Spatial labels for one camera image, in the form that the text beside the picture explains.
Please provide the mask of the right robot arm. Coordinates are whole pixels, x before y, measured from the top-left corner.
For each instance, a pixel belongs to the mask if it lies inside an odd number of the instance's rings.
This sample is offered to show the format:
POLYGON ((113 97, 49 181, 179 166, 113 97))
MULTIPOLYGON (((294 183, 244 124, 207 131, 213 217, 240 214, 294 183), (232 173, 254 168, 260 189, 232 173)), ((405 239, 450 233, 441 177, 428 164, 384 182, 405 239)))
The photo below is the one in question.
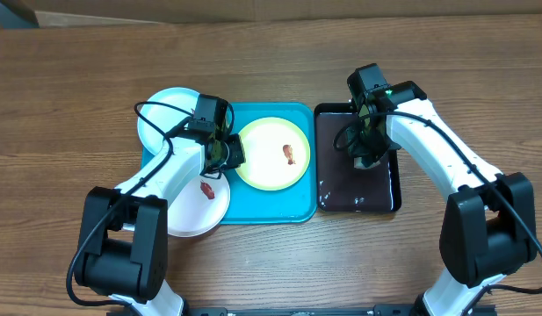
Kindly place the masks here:
POLYGON ((472 315, 481 297, 536 256, 534 194, 521 173, 504 175, 439 117, 413 82, 348 81, 358 118, 339 135, 355 165, 369 169, 405 149, 446 200, 439 251, 444 270, 412 315, 472 315))

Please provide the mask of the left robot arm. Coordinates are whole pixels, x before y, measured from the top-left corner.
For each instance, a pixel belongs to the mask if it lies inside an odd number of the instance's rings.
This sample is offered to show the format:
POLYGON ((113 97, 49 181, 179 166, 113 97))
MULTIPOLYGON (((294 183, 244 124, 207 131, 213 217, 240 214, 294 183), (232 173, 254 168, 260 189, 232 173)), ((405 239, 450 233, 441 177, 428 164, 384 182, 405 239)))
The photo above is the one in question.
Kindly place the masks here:
POLYGON ((77 251, 66 290, 80 306, 120 305, 131 315, 183 315, 168 285, 170 205, 194 177, 217 180, 245 161, 241 138, 226 122, 186 117, 167 132, 151 161, 114 189, 84 200, 77 251))

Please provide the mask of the green sponge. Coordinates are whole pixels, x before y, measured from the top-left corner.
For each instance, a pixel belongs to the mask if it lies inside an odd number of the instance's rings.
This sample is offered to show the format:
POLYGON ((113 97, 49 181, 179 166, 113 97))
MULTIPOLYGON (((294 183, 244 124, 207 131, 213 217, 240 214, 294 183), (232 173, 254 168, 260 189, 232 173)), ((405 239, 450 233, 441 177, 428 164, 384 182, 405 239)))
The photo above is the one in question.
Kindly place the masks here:
POLYGON ((365 157, 358 157, 354 159, 355 169, 372 169, 379 165, 379 161, 372 162, 365 157))

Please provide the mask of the yellow green plate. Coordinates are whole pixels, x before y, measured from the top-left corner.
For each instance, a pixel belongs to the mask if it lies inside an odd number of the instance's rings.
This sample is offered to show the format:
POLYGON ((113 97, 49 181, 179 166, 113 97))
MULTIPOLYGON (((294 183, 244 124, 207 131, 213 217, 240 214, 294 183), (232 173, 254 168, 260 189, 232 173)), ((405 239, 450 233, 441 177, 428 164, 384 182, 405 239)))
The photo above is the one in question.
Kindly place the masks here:
POLYGON ((236 172, 248 185, 259 190, 283 190, 306 173, 311 147, 302 130, 284 118, 259 118, 240 132, 246 162, 236 172), (295 164, 289 165, 283 146, 291 145, 295 164))

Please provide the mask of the light blue plate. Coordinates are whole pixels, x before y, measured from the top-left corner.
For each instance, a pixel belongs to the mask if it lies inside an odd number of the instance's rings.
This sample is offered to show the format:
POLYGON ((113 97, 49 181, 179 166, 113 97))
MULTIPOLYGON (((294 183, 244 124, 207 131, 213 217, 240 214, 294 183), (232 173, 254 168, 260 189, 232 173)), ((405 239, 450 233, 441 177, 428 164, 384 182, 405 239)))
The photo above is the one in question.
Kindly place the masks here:
MULTIPOLYGON (((173 87, 156 92, 148 100, 168 104, 177 107, 176 110, 156 104, 144 104, 140 113, 148 121, 160 128, 163 132, 168 132, 177 123, 182 121, 187 114, 195 109, 199 93, 184 87, 173 87)), ((137 122, 138 136, 143 147, 152 155, 156 155, 163 146, 163 137, 151 125, 142 118, 137 122)))

